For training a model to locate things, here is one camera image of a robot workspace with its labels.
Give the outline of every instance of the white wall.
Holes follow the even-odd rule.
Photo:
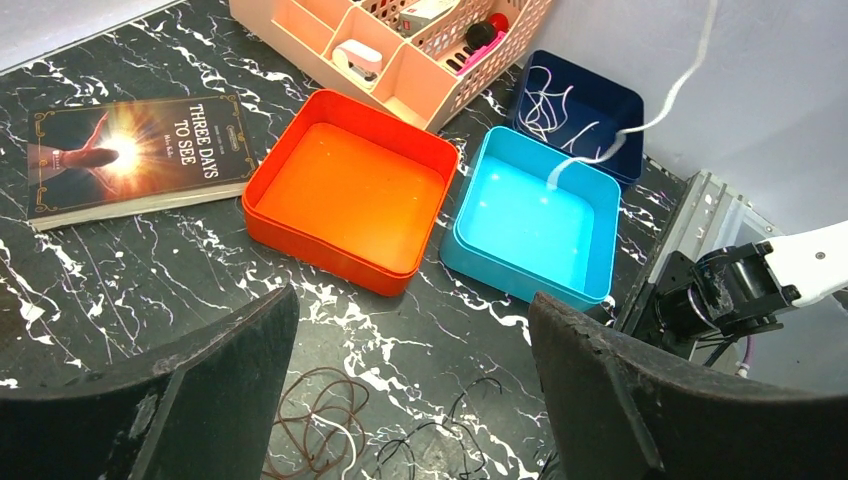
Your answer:
[[[559,0],[543,48],[640,93],[691,64],[707,0]],[[848,220],[848,1],[721,0],[707,60],[646,151],[706,168],[786,232]]]
[[[0,71],[175,3],[173,0],[0,0]]]

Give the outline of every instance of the tangled wire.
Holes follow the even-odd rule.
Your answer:
[[[288,401],[292,391],[294,391],[294,389],[297,388],[305,380],[316,375],[326,373],[335,373],[341,378],[328,383],[318,393],[318,396],[315,397],[315,400],[309,406],[309,411],[306,414],[299,416],[284,416],[282,413],[283,406]],[[325,395],[331,394],[330,390],[336,385],[347,385],[349,387],[350,395],[348,396],[349,404],[347,406],[330,405],[325,401]],[[356,399],[357,389],[361,389],[365,393],[365,396],[361,402],[357,402]],[[346,373],[336,368],[319,367],[301,375],[285,392],[283,392],[283,395],[280,397],[280,403],[277,405],[277,417],[272,425],[272,428],[280,426],[283,428],[283,430],[285,430],[286,435],[288,435],[289,439],[291,439],[292,444],[303,457],[306,464],[294,472],[283,473],[280,472],[274,466],[271,454],[269,452],[266,454],[265,457],[265,463],[268,467],[268,470],[263,470],[262,473],[277,480],[288,480],[297,478],[311,471],[314,474],[312,478],[321,478],[321,476],[334,469],[342,462],[342,460],[348,455],[348,447],[350,447],[350,445],[345,443],[344,450],[340,455],[338,455],[334,459],[324,459],[324,457],[327,456],[328,453],[327,447],[330,444],[330,439],[333,438],[336,433],[343,433],[349,436],[349,432],[353,429],[353,425],[356,425],[356,428],[359,429],[359,432],[361,432],[363,435],[360,447],[358,449],[354,449],[354,458],[351,462],[352,466],[353,463],[356,462],[356,460],[358,460],[359,457],[362,456],[362,453],[365,451],[365,430],[362,428],[362,423],[359,421],[358,418],[356,418],[356,414],[358,414],[362,410],[362,408],[365,407],[365,404],[368,402],[368,398],[368,388],[366,388],[365,385],[351,379]],[[331,426],[335,425],[333,422],[328,422],[322,419],[322,414],[328,411],[342,412],[345,414],[346,420],[344,420],[343,422],[339,422],[339,425],[334,426],[328,435],[323,436],[323,440],[318,443],[317,447],[310,447],[310,432],[314,430],[310,427],[314,424],[316,417],[318,419],[318,422],[320,423],[328,423],[331,424]],[[292,432],[291,427],[296,424],[303,424],[303,435],[301,435],[300,438],[298,438],[294,434],[294,432]]]
[[[388,442],[386,442],[386,444],[384,444],[380,448],[380,450],[377,452],[377,475],[380,478],[382,478],[381,469],[382,469],[383,465],[385,465],[386,462],[388,462],[400,450],[401,447],[406,447],[405,452],[408,455],[408,458],[410,460],[408,462],[409,463],[409,478],[410,478],[410,480],[415,480],[415,471],[416,471],[415,453],[412,451],[412,446],[409,444],[409,440],[416,433],[420,432],[424,428],[431,427],[431,426],[434,426],[436,428],[443,428],[443,429],[447,430],[448,432],[451,433],[451,436],[454,439],[456,439],[457,442],[459,442],[459,445],[462,448],[462,452],[463,452],[462,465],[463,465],[463,469],[464,469],[464,471],[459,474],[459,478],[461,480],[469,480],[472,475],[483,470],[483,468],[486,466],[486,457],[485,456],[481,456],[481,460],[478,460],[480,462],[480,464],[477,466],[477,468],[475,468],[474,470],[468,469],[468,457],[471,456],[468,452],[468,448],[465,446],[465,443],[463,443],[463,441],[462,441],[462,435],[457,434],[455,430],[452,430],[450,428],[450,427],[459,427],[460,429],[462,429],[468,435],[468,438],[471,439],[471,443],[474,445],[474,448],[476,449],[476,451],[478,451],[478,452],[481,451],[480,445],[477,443],[477,440],[474,438],[474,434],[471,432],[471,429],[468,428],[468,426],[466,426],[465,424],[457,422],[456,419],[455,419],[456,409],[457,409],[457,406],[459,405],[460,400],[462,400],[462,398],[465,397],[468,394],[468,390],[470,390],[475,385],[477,385],[481,382],[489,382],[489,383],[494,384],[495,386],[498,387],[498,393],[503,395],[503,385],[501,385],[501,382],[499,382],[497,379],[492,378],[492,377],[482,377],[482,378],[478,378],[477,380],[474,380],[473,382],[468,384],[468,386],[465,387],[462,390],[462,393],[460,393],[458,397],[456,397],[456,400],[453,401],[453,405],[451,405],[450,410],[448,411],[447,415],[445,415],[445,418],[441,422],[436,422],[436,421],[433,421],[433,420],[430,420],[428,422],[424,422],[424,423],[418,425],[417,427],[415,427],[415,429],[413,429],[411,432],[409,432],[403,438],[396,438],[394,440],[389,440]],[[391,446],[394,446],[394,449],[391,450],[391,452],[387,454],[386,458],[382,458],[383,453],[386,452],[387,449]]]

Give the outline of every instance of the black wire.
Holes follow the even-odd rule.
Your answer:
[[[555,461],[558,456],[559,456],[558,451],[551,450],[551,452],[548,453],[548,458],[545,459],[545,464],[542,465],[542,469],[539,471],[539,473],[545,473],[545,470],[548,469],[548,465],[550,465],[551,462]]]
[[[494,384],[498,387],[498,393],[500,393],[501,395],[503,395],[503,385],[501,385],[501,382],[499,382],[496,378],[492,378],[492,377],[480,377],[480,378],[478,378],[477,380],[474,380],[473,382],[469,383],[469,384],[468,384],[468,386],[467,386],[467,387],[465,387],[465,388],[462,390],[462,393],[461,393],[461,394],[459,394],[459,396],[458,396],[458,397],[456,397],[456,400],[454,400],[454,401],[453,401],[453,405],[451,405],[451,409],[450,409],[450,411],[448,412],[448,418],[450,418],[451,422],[453,422],[453,421],[454,421],[454,420],[453,420],[453,417],[454,417],[454,415],[456,414],[456,407],[457,407],[457,405],[459,405],[459,401],[460,401],[460,400],[462,400],[462,397],[464,397],[465,395],[467,395],[467,394],[468,394],[468,390],[470,390],[470,389],[471,389],[471,388],[473,388],[475,385],[477,385],[478,383],[481,383],[481,382],[492,382],[492,383],[494,383]]]
[[[389,440],[382,447],[380,447],[380,450],[377,452],[377,474],[379,475],[379,477],[382,478],[382,475],[383,475],[382,471],[381,471],[382,466],[385,465],[386,462],[388,462],[398,452],[398,450],[400,450],[401,446],[406,446],[407,451],[409,452],[409,454],[412,458],[412,462],[411,462],[411,465],[410,465],[409,478],[410,478],[410,480],[415,480],[415,473],[416,473],[415,454],[412,451],[412,446],[409,444],[409,440],[416,433],[420,432],[424,428],[431,427],[431,426],[444,428],[445,430],[447,430],[448,432],[450,432],[452,434],[451,436],[453,438],[455,438],[457,440],[457,442],[459,442],[459,446],[462,448],[462,453],[463,453],[463,455],[462,455],[462,466],[463,466],[463,469],[465,470],[464,472],[459,474],[459,478],[461,480],[470,480],[471,475],[474,475],[475,473],[478,473],[479,471],[483,470],[483,468],[486,466],[486,456],[481,455],[482,460],[480,460],[480,465],[478,465],[477,468],[474,469],[473,471],[469,471],[468,470],[468,457],[470,456],[470,454],[468,453],[468,449],[465,448],[465,443],[463,443],[463,441],[462,441],[462,436],[457,435],[456,432],[454,432],[453,430],[446,427],[446,425],[448,423],[450,423],[451,426],[455,425],[455,426],[463,429],[465,431],[465,433],[468,434],[468,437],[471,439],[471,443],[474,444],[474,448],[476,448],[478,452],[482,452],[482,450],[480,449],[480,444],[477,443],[477,439],[474,437],[474,434],[471,432],[471,429],[468,428],[466,425],[457,422],[454,419],[454,417],[456,415],[456,409],[459,406],[460,400],[462,400],[462,398],[465,397],[468,394],[468,390],[470,390],[472,387],[474,387],[475,385],[477,385],[481,382],[490,382],[490,383],[495,384],[498,387],[498,393],[503,395],[503,385],[496,378],[481,377],[481,378],[478,378],[477,380],[474,380],[473,382],[469,383],[468,386],[465,387],[462,390],[462,393],[460,393],[459,396],[456,397],[456,400],[453,401],[453,404],[451,405],[451,408],[448,411],[448,414],[445,416],[445,419],[442,421],[442,423],[439,423],[439,422],[436,422],[436,421],[433,421],[433,420],[424,422],[424,423],[418,425],[417,427],[415,427],[414,430],[412,430],[411,432],[406,434],[403,438],[396,438],[396,439],[393,439],[393,440]],[[385,452],[386,449],[391,445],[395,445],[394,450],[392,450],[391,453],[389,453],[386,458],[381,460],[383,452]]]
[[[733,345],[733,342],[735,342],[735,341],[736,341],[736,338],[731,337],[731,338],[728,338],[727,340],[721,342],[721,344],[718,347],[716,347],[716,349],[713,350],[713,353],[711,353],[710,356],[707,358],[707,361],[704,362],[704,366],[705,367],[712,367],[713,364],[715,364],[716,360],[718,360],[719,357],[721,357],[722,354],[724,354],[724,352],[727,351],[727,349],[731,345]]]

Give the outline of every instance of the book cover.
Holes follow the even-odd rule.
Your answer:
[[[198,195],[244,184],[256,169],[236,95],[38,112],[29,130],[30,220],[162,194]]]

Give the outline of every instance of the orange plastic box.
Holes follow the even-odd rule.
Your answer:
[[[247,184],[254,240],[381,295],[412,279],[459,163],[441,138],[319,90]]]

